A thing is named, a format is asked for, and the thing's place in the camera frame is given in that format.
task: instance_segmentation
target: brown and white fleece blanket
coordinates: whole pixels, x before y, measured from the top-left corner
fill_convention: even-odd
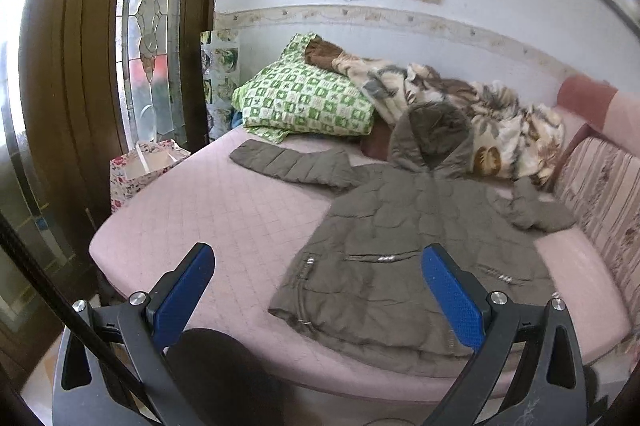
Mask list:
[[[306,47],[305,61],[347,76],[371,101],[390,127],[413,103],[449,102],[471,119],[473,155],[468,170],[476,175],[519,179],[543,185],[561,155],[564,125],[544,106],[521,106],[518,95],[491,85],[443,79],[428,65],[399,67],[387,60],[361,58],[316,36]]]

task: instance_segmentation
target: shopping bag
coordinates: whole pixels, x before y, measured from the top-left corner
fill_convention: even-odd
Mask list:
[[[174,140],[139,141],[136,148],[110,161],[111,213],[124,207],[142,188],[191,155]]]

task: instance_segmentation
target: floral wall border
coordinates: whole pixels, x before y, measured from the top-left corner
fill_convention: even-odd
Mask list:
[[[241,29],[278,24],[345,24],[415,32],[482,48],[543,70],[559,81],[578,72],[547,53],[508,36],[426,13],[326,4],[216,13],[214,19],[214,29]]]

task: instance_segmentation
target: mattress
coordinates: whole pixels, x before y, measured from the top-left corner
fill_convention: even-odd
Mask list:
[[[124,295],[149,291],[194,243],[210,244],[216,271],[188,327],[216,329],[235,337],[268,372],[300,386],[395,402],[439,401],[452,379],[407,376],[368,366],[298,335],[267,312],[290,260],[319,224],[332,195],[323,188],[285,183],[233,163],[229,153],[250,138],[255,139],[241,127],[232,130],[112,215],[90,245],[98,267]],[[353,165],[373,162],[356,146],[332,138],[292,136],[282,146],[319,151],[337,145],[348,149]],[[575,228],[569,232],[581,234]],[[574,316],[579,320],[575,326],[583,356],[591,361],[628,333],[626,310],[586,238],[579,243],[579,255],[567,253],[567,241],[575,242],[571,235],[561,235],[559,241],[552,235],[543,240],[539,246],[545,250],[543,258],[555,260],[547,263],[570,311],[572,305],[581,309]],[[588,277],[588,286],[576,279],[578,267],[580,275]],[[504,394],[511,377],[512,373],[500,377],[494,395]]]

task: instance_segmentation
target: metal screw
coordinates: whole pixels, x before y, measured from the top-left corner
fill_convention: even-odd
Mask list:
[[[496,291],[491,293],[491,301],[496,305],[504,305],[509,301],[509,298],[504,292]]]
[[[78,300],[72,305],[72,307],[74,308],[74,311],[82,312],[86,308],[86,301]]]
[[[560,298],[553,298],[553,300],[551,300],[551,307],[557,311],[563,311],[566,309],[566,304]]]
[[[146,294],[143,292],[134,292],[131,296],[129,296],[129,303],[132,305],[140,305],[144,303],[146,300]]]

